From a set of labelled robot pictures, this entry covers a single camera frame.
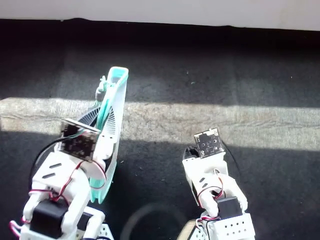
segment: black cable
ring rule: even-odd
[[[105,239],[105,240],[111,240],[109,237],[107,237],[107,236],[98,236],[97,238],[96,238],[96,240],[99,240],[99,239]]]
[[[47,146],[45,146],[44,148],[42,148],[42,150],[38,153],[38,155],[36,156],[36,158],[33,160],[33,163],[31,165],[31,169],[30,169],[30,173],[29,173],[29,191],[31,191],[32,189],[32,178],[34,176],[34,170],[35,167],[37,166],[37,163],[39,162],[40,158],[42,157],[42,155],[49,149],[51,148],[53,145],[55,145],[56,143],[60,143],[63,142],[65,140],[69,139],[69,137],[61,137],[58,138],[56,140],[54,140],[53,142],[49,143]]]
[[[209,234],[209,229],[208,229],[208,223],[210,222],[215,222],[217,221],[217,219],[213,219],[213,220],[205,220],[206,224],[205,224],[205,229],[206,229],[206,233],[208,234],[208,240],[210,240],[210,234]]]
[[[240,167],[239,167],[239,164],[238,164],[238,162],[236,161],[234,155],[232,154],[232,152],[231,152],[230,149],[228,148],[227,144],[226,144],[223,140],[221,140],[221,142],[222,142],[222,144],[224,145],[225,149],[229,152],[231,158],[233,159],[233,161],[234,161],[234,163],[235,163],[236,169],[238,170],[238,172],[239,172],[239,174],[240,174],[240,176],[241,176],[242,174],[241,174],[241,171],[240,171]]]
[[[105,240],[111,240],[109,237],[107,236],[98,236],[96,239],[94,238],[82,238],[82,240],[99,240],[99,239],[105,239]]]
[[[129,217],[120,234],[120,240],[129,240],[133,229],[141,221],[141,219],[153,212],[165,212],[173,215],[174,219],[177,221],[181,228],[186,223],[184,215],[176,208],[172,208],[168,205],[160,203],[150,203],[141,207]]]

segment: white wall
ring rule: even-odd
[[[0,18],[320,30],[320,0],[0,0]]]

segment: circuit board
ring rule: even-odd
[[[77,135],[60,143],[58,150],[81,160],[91,161],[100,131],[81,122],[65,119],[61,126],[63,137]]]
[[[194,135],[200,158],[206,158],[224,151],[217,128],[209,129]]]

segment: floor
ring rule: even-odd
[[[20,219],[33,158],[61,118],[94,102],[102,75],[129,68],[118,167],[102,205],[115,239],[133,212],[161,203],[196,218],[182,154],[218,127],[247,196],[257,240],[320,234],[320,34],[84,20],[1,20],[1,232]],[[131,239],[174,240],[181,226],[150,214]]]

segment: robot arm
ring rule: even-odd
[[[229,176],[225,150],[218,130],[194,135],[197,147],[188,147],[182,164],[196,203],[205,209],[193,233],[203,231],[207,240],[255,238],[248,201],[236,180]]]

